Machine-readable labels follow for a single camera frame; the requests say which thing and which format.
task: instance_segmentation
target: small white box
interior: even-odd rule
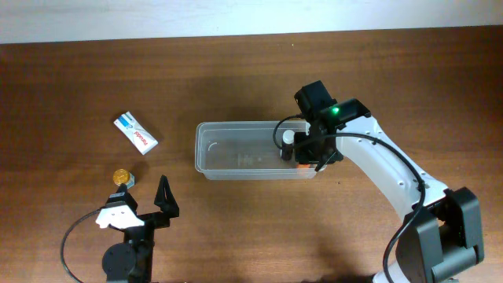
[[[122,131],[134,146],[145,155],[150,149],[157,145],[157,140],[149,134],[138,121],[126,112],[113,122]]]

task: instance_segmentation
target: orange object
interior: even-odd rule
[[[297,164],[297,169],[309,169],[311,164]]]
[[[120,186],[120,184],[126,184],[129,189],[134,185],[134,176],[124,169],[119,169],[113,173],[113,182]]]

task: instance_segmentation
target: white wall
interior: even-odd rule
[[[0,43],[503,24],[503,0],[0,0]]]

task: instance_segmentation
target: small bottle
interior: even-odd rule
[[[124,169],[119,169],[113,173],[113,182],[120,186],[120,184],[125,184],[129,189],[134,185],[134,176]]]
[[[281,141],[281,159],[290,161],[293,154],[293,137],[296,133],[293,130],[286,130],[283,133],[283,140]]]

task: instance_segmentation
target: wooden table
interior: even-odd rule
[[[381,270],[400,225],[350,162],[310,180],[208,181],[194,169],[197,124],[278,120],[321,79],[357,97],[413,160],[479,198],[484,262],[462,282],[503,277],[503,27],[142,39],[0,46],[2,282],[70,282],[65,230],[131,169],[138,213],[167,175],[181,208],[156,232],[162,282],[300,282]],[[160,143],[142,156],[112,124],[131,111]],[[68,239],[85,282],[122,240],[94,219]]]

